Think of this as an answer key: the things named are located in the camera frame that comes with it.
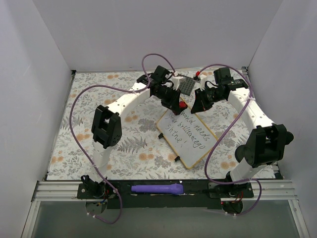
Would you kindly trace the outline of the red black felt eraser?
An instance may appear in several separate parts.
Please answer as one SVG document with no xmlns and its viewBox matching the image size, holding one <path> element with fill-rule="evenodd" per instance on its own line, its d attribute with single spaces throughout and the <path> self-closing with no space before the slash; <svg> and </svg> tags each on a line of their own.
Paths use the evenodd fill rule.
<svg viewBox="0 0 317 238">
<path fill-rule="evenodd" d="M 188 105 L 184 101 L 179 102 L 179 107 L 180 109 L 184 110 L 188 107 Z"/>
</svg>

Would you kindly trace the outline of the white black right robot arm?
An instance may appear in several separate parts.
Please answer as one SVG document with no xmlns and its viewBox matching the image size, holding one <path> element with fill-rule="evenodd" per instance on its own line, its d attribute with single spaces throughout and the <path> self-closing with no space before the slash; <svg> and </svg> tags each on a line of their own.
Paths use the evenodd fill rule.
<svg viewBox="0 0 317 238">
<path fill-rule="evenodd" d="M 261 169 L 283 158 L 285 146 L 294 136 L 283 124 L 274 123 L 260 108 L 253 96 L 250 81 L 242 76 L 234 79 L 230 72 L 232 67 L 219 64 L 213 72 L 216 84 L 209 88 L 203 70 L 196 72 L 194 80 L 200 82 L 195 91 L 195 102 L 191 113 L 205 112 L 213 104 L 222 100 L 229 102 L 238 112 L 234 119 L 242 119 L 249 131 L 246 144 L 238 146 L 235 157 L 239 164 L 228 173 L 224 181 L 207 179 L 217 185 L 223 185 L 225 193 L 235 197 L 242 191 L 242 185 L 254 180 L 254 175 Z"/>
</svg>

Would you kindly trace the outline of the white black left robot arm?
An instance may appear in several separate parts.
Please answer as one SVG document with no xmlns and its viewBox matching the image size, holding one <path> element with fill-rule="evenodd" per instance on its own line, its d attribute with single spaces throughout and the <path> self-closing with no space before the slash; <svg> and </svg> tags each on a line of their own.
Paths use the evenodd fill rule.
<svg viewBox="0 0 317 238">
<path fill-rule="evenodd" d="M 101 198 L 105 194 L 106 182 L 101 168 L 107 165 L 113 146 L 122 137 L 121 120 L 151 96 L 159 98 L 162 106 L 180 114 L 187 107 L 179 103 L 179 80 L 176 71 L 169 71 L 159 65 L 153 73 L 140 76 L 129 90 L 123 90 L 125 94 L 115 102 L 108 106 L 97 106 L 91 129 L 94 152 L 90 162 L 98 177 L 91 179 L 89 175 L 81 176 L 85 189 L 94 198 Z"/>
</svg>

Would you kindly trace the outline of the yellow framed small whiteboard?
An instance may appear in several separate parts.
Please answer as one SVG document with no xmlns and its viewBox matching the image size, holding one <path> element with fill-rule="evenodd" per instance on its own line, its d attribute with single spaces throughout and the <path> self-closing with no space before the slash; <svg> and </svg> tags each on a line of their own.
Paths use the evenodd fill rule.
<svg viewBox="0 0 317 238">
<path fill-rule="evenodd" d="M 190 108 L 179 115 L 166 110 L 157 128 L 187 169 L 201 161 L 217 142 L 216 135 L 197 114 L 191 114 Z"/>
</svg>

